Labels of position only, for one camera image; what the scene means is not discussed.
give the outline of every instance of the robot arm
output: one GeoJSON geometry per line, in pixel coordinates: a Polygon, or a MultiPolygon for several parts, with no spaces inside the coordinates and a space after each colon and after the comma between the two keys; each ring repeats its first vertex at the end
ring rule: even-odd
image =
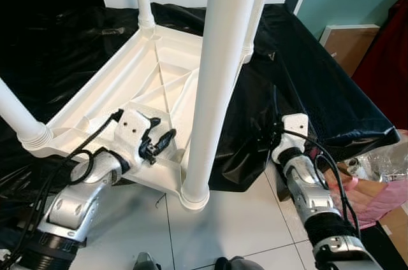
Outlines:
{"type": "MultiPolygon", "coordinates": [[[[286,115],[282,121],[285,130],[307,135],[307,115],[286,115]]],[[[283,133],[279,146],[272,152],[272,160],[283,167],[288,189],[313,246],[316,267],[381,270],[356,237],[354,228],[333,207],[330,191],[319,181],[324,179],[323,175],[303,154],[304,143],[298,136],[283,133]]]]}
{"type": "MultiPolygon", "coordinates": [[[[307,135],[307,115],[287,115],[282,121],[285,131],[307,135]]],[[[154,156],[166,148],[168,140],[175,135],[174,131],[169,131],[153,145],[147,135],[158,122],[152,118],[145,126],[138,149],[140,156],[152,163],[154,156]]],[[[324,179],[323,175],[303,154],[304,144],[303,138],[283,133],[279,146],[272,152],[272,160],[283,167],[288,189],[313,246],[316,267],[319,270],[381,270],[356,237],[353,227],[333,207],[329,190],[319,181],[324,179]]],[[[86,167],[87,162],[78,164],[71,178],[76,180],[82,176],[86,167]]],[[[67,186],[54,199],[22,258],[12,269],[68,270],[78,247],[86,239],[99,198],[128,169],[127,161],[119,154],[109,150],[96,152],[89,176],[78,184],[67,186]]],[[[155,267],[151,257],[143,254],[135,265],[137,270],[155,267]]]]}

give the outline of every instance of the plastic bag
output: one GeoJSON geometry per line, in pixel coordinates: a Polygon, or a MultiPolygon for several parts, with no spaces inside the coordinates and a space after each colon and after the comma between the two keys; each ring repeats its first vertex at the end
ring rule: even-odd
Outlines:
{"type": "Polygon", "coordinates": [[[398,130],[398,143],[376,148],[346,161],[353,176],[373,181],[404,180],[408,174],[408,131],[398,130]]]}
{"type": "MultiPolygon", "coordinates": [[[[341,212],[342,203],[334,175],[331,171],[327,171],[324,177],[329,184],[330,195],[335,207],[341,212]]],[[[406,179],[381,183],[342,174],[342,181],[351,206],[357,214],[361,229],[375,225],[375,222],[385,214],[408,200],[406,179]]],[[[347,217],[350,222],[353,222],[350,212],[347,213],[347,217]]]]}

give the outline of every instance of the cardboard box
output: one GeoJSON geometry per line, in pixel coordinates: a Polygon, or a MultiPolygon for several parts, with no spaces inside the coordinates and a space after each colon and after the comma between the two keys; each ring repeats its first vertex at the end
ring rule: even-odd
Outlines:
{"type": "Polygon", "coordinates": [[[378,30],[377,25],[329,25],[320,38],[320,44],[352,76],[378,30]]]}
{"type": "Polygon", "coordinates": [[[408,265],[408,202],[382,217],[380,224],[408,265]]]}

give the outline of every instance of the floor tile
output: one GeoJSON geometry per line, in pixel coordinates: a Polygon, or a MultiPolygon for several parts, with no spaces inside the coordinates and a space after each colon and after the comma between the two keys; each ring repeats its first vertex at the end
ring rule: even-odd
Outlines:
{"type": "Polygon", "coordinates": [[[300,254],[300,258],[305,266],[306,270],[316,270],[314,267],[314,256],[312,253],[313,247],[310,241],[302,241],[301,243],[297,243],[296,247],[300,254]]]}
{"type": "Polygon", "coordinates": [[[140,252],[149,252],[163,270],[173,270],[166,200],[141,185],[114,187],[71,270],[132,269],[140,252]]]}
{"type": "MultiPolygon", "coordinates": [[[[277,171],[273,163],[269,163],[265,169],[266,177],[268,178],[270,185],[274,194],[277,197],[276,189],[276,177],[277,171]]],[[[303,227],[302,221],[299,218],[298,212],[296,211],[295,205],[293,204],[292,199],[287,201],[278,201],[279,207],[282,210],[283,217],[285,218],[286,224],[289,227],[289,231],[292,235],[293,241],[295,243],[300,241],[305,241],[307,238],[307,233],[303,227]]]]}
{"type": "Polygon", "coordinates": [[[247,192],[211,192],[201,213],[184,211],[175,197],[168,197],[168,211],[177,270],[292,243],[264,174],[247,192]]]}
{"type": "MultiPolygon", "coordinates": [[[[294,245],[253,254],[246,256],[245,259],[259,264],[264,270],[303,270],[302,262],[294,245]]],[[[214,266],[200,268],[199,270],[214,270],[214,266]]]]}

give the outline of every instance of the black tarp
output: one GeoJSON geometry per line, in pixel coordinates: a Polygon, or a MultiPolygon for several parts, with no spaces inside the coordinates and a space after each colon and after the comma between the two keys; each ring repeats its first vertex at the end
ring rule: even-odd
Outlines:
{"type": "MultiPolygon", "coordinates": [[[[204,8],[152,4],[159,25],[202,35],[204,8]]],[[[8,29],[0,77],[33,115],[47,122],[133,35],[137,10],[103,7],[55,15],[25,14],[8,29]]],[[[337,160],[394,143],[387,118],[341,70],[302,23],[281,5],[266,5],[255,53],[243,66],[229,104],[211,175],[216,190],[243,191],[264,169],[273,86],[282,113],[305,112],[310,134],[337,160]]],[[[30,202],[61,159],[36,159],[0,122],[0,194],[30,202]]],[[[61,189],[67,172],[56,181],[61,189]]]]}

